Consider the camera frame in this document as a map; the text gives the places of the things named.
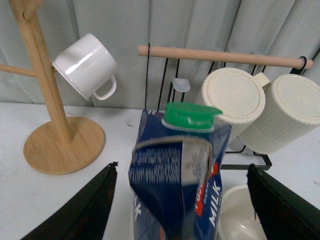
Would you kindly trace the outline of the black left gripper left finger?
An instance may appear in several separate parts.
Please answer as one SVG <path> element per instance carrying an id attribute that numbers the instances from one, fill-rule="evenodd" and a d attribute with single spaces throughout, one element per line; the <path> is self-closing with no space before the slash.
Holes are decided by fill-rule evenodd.
<path id="1" fill-rule="evenodd" d="M 111 212 L 117 162 L 109 163 L 24 240 L 101 240 Z"/>

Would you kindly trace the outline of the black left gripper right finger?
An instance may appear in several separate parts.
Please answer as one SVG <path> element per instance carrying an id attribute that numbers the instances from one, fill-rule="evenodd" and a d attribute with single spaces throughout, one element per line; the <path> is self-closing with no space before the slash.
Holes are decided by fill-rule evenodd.
<path id="1" fill-rule="evenodd" d="M 251 202 L 268 240 L 318 240 L 320 210 L 250 164 L 247 185 Z"/>

